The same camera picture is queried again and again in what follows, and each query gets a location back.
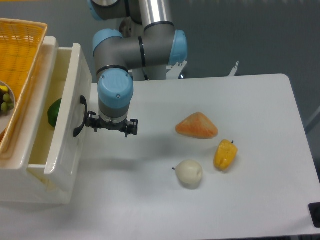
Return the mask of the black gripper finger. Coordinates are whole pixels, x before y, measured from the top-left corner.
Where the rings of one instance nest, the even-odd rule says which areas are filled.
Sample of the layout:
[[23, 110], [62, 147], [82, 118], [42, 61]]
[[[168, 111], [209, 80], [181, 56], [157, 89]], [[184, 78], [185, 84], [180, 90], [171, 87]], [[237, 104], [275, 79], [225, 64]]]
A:
[[94, 129], [94, 132], [97, 133], [100, 126], [100, 116], [93, 111], [88, 111], [85, 126]]
[[138, 119], [131, 119], [130, 121], [126, 121], [125, 123], [125, 137], [127, 138], [129, 135], [136, 136], [138, 134]]

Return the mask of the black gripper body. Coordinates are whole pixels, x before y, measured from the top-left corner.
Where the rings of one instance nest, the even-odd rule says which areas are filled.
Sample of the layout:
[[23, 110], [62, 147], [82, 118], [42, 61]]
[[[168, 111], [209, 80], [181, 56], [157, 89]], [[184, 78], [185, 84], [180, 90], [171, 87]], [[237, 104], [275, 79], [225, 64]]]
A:
[[125, 132], [128, 126], [128, 120], [125, 119], [121, 122], [114, 121], [105, 121], [101, 116], [99, 116], [98, 120], [98, 128], [99, 129], [107, 129], [109, 131], [120, 131]]

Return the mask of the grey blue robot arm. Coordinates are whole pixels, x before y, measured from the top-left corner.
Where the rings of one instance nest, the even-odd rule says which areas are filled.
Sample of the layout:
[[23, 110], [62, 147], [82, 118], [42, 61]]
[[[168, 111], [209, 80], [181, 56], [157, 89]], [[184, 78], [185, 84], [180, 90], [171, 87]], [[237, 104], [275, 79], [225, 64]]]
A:
[[86, 110], [81, 126], [136, 135], [138, 120], [128, 119], [134, 94], [129, 72], [183, 63], [188, 57], [186, 34], [177, 30], [167, 0], [90, 0], [92, 16], [100, 21], [128, 17], [142, 26], [139, 36], [124, 37], [115, 29], [98, 31], [92, 40], [92, 55], [98, 81], [98, 109]]

